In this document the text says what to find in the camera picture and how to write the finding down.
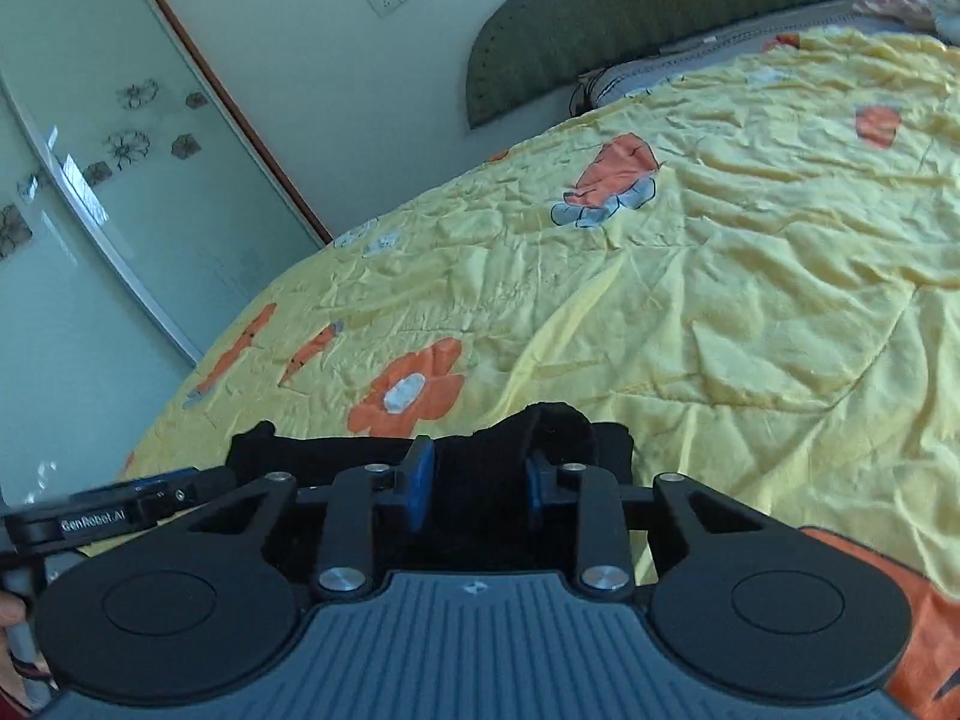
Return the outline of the person's left hand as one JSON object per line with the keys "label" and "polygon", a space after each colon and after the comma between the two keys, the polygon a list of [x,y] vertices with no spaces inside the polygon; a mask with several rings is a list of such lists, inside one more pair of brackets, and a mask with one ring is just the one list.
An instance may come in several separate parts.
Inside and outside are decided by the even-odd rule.
{"label": "person's left hand", "polygon": [[2,717],[28,718],[34,713],[28,691],[52,684],[47,663],[39,656],[16,653],[10,635],[25,632],[26,606],[21,598],[2,593]]}

